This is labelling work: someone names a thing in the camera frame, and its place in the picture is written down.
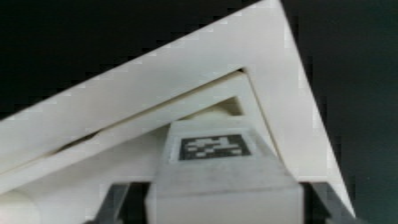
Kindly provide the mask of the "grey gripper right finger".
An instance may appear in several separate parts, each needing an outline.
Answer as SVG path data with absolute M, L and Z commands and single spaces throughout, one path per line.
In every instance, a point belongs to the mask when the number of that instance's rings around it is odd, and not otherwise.
M 301 182 L 303 224 L 369 224 L 358 219 L 342 204 L 326 182 Z

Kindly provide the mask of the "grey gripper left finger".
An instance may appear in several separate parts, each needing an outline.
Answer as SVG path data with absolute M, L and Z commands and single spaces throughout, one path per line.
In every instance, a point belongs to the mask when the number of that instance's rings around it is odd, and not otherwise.
M 115 183 L 109 186 L 95 217 L 83 224 L 147 224 L 147 182 Z

